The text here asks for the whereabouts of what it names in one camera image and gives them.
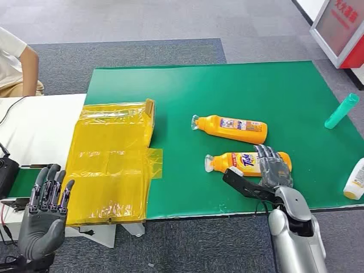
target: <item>teal bottle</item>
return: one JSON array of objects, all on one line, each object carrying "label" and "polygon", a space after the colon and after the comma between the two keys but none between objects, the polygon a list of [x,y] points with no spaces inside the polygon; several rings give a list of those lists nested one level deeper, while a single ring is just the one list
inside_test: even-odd
[{"label": "teal bottle", "polygon": [[336,126],[339,121],[343,119],[351,108],[354,107],[359,102],[360,98],[354,93],[350,93],[346,97],[341,105],[339,105],[335,112],[325,122],[325,127],[328,129],[332,129]]}]

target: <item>black robotic finger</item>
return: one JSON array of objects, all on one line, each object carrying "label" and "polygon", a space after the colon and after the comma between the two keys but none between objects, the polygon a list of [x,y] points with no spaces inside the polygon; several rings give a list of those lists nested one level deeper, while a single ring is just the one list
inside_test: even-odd
[{"label": "black robotic finger", "polygon": [[45,181],[45,186],[43,187],[43,195],[40,205],[41,210],[48,210],[49,203],[51,201],[53,188],[55,184],[54,179],[59,170],[60,170],[60,166],[57,164],[53,164],[51,166],[51,169],[49,169],[49,172],[47,175],[47,181]]},{"label": "black robotic finger", "polygon": [[267,146],[263,145],[263,144],[260,144],[259,146],[261,147],[264,151],[264,154],[265,154],[266,157],[271,158],[271,157],[273,156]]},{"label": "black robotic finger", "polygon": [[267,148],[268,148],[268,150],[272,154],[272,156],[273,156],[273,158],[278,159],[278,160],[282,160],[282,157],[281,157],[279,153],[274,151],[272,147],[267,146]]},{"label": "black robotic finger", "polygon": [[54,181],[52,192],[51,195],[51,201],[49,202],[49,208],[51,212],[57,212],[58,208],[58,199],[60,194],[61,184],[66,176],[66,171],[62,170],[58,174],[58,177]]},{"label": "black robotic finger", "polygon": [[258,153],[258,158],[266,157],[264,151],[260,145],[254,145],[254,148]]},{"label": "black robotic finger", "polygon": [[65,176],[66,176],[66,171],[63,169],[62,171],[59,172],[58,177],[56,179],[56,181],[62,184]]},{"label": "black robotic finger", "polygon": [[62,198],[60,199],[60,203],[58,208],[60,214],[67,214],[67,205],[73,184],[75,184],[75,180],[69,180],[62,194]]},{"label": "black robotic finger", "polygon": [[48,173],[49,169],[42,169],[35,180],[29,200],[29,213],[36,213],[38,211],[39,202],[41,201],[42,186],[45,182],[45,177]]},{"label": "black robotic finger", "polygon": [[47,175],[47,181],[48,180],[54,180],[56,177],[56,174],[57,172],[60,171],[60,166],[58,164],[53,164],[51,166],[49,169],[48,175]]}]

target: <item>tide logo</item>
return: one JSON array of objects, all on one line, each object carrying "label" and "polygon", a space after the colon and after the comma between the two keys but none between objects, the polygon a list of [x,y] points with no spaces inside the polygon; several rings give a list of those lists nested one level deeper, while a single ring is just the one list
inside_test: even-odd
[{"label": "tide logo", "polygon": [[240,161],[245,168],[252,168],[256,163],[254,156],[248,154],[240,154]]}]

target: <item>yellow plastic film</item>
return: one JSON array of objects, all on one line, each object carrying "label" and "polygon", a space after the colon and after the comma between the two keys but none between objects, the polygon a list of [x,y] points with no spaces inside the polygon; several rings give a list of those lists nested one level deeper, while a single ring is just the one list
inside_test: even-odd
[{"label": "yellow plastic film", "polygon": [[66,163],[67,225],[144,220],[150,180],[162,177],[162,149],[148,148],[153,116],[152,100],[84,106]]}]

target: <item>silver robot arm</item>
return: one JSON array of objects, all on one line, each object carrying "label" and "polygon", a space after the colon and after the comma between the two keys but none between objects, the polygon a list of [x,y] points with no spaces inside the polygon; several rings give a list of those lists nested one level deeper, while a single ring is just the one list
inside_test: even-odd
[{"label": "silver robot arm", "polygon": [[319,223],[300,192],[252,183],[236,167],[227,169],[222,179],[245,197],[273,205],[268,223],[282,273],[327,273]]},{"label": "silver robot arm", "polygon": [[278,187],[282,205],[268,218],[282,273],[327,273],[326,256],[319,223],[298,191]]}]

